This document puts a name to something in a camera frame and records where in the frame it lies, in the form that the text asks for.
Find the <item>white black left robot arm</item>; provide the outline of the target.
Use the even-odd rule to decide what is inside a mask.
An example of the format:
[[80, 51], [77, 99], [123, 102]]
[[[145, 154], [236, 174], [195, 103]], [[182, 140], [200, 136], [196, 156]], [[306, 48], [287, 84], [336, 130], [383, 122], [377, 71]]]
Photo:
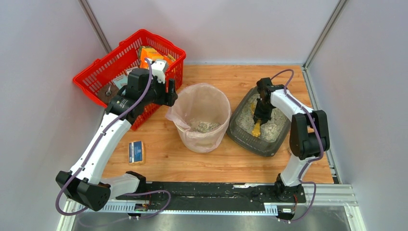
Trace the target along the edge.
[[164, 71], [152, 67], [136, 68], [127, 78], [127, 84], [111, 98], [85, 152], [69, 171], [60, 171], [56, 176], [61, 190], [55, 207], [62, 215], [73, 216], [87, 209], [99, 211], [110, 199], [122, 195], [148, 194], [146, 178], [141, 174], [127, 171], [107, 179], [102, 174], [116, 146], [146, 106], [174, 105], [178, 98], [176, 81], [166, 79]]

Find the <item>yellow litter scoop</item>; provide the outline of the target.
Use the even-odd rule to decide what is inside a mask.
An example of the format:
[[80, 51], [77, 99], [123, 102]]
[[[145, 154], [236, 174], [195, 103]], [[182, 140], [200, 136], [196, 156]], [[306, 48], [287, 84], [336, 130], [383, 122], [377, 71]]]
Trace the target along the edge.
[[261, 134], [260, 126], [261, 126], [262, 119], [260, 119], [259, 116], [255, 115], [256, 107], [257, 107], [256, 102], [251, 103], [251, 112], [252, 112], [253, 120], [254, 120], [254, 128], [253, 128], [251, 134], [252, 134], [252, 136], [254, 136], [256, 138], [259, 138], [259, 136]]

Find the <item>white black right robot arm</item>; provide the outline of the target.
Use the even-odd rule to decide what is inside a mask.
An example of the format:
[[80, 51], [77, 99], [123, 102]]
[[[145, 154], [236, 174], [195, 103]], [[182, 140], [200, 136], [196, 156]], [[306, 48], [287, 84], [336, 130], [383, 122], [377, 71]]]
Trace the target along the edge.
[[275, 195], [288, 200], [300, 190], [302, 179], [310, 164], [320, 160], [330, 147], [327, 115], [299, 102], [284, 85], [274, 85], [270, 78], [256, 83], [257, 99], [252, 135], [260, 136], [260, 127], [271, 120], [274, 109], [279, 109], [291, 122], [289, 145], [292, 155], [284, 171], [275, 182]]

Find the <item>white bin with bag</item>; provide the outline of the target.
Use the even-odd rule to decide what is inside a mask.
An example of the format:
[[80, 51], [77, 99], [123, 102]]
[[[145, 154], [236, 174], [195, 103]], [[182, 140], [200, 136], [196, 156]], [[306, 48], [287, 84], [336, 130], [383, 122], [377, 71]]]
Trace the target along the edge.
[[183, 144], [196, 153], [208, 153], [220, 145], [230, 117], [225, 93], [207, 83], [183, 89], [165, 115], [176, 126]]

